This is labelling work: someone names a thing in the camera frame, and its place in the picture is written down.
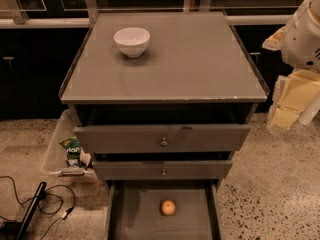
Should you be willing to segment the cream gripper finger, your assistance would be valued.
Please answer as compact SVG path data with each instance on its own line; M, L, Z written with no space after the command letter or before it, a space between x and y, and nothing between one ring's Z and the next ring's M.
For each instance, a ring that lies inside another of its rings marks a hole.
M275 33L269 36L263 43L262 47L271 51L278 51L282 46L282 36L284 33L285 27L279 28Z
M276 81L268 112L267 130L282 134L296 122L306 126L320 111L320 73L317 70L294 69Z

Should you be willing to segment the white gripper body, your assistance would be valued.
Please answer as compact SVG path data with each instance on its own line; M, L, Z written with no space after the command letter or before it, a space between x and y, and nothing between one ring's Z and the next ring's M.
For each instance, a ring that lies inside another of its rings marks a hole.
M282 36L281 55L294 68L320 69L319 0L304 0L289 19Z

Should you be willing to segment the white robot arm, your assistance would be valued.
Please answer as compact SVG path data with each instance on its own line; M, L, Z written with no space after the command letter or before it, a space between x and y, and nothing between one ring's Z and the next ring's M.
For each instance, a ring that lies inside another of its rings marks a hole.
M280 51L282 61L293 68L275 83L267 130L280 134L296 122L310 124L320 110L320 0L304 0L262 47Z

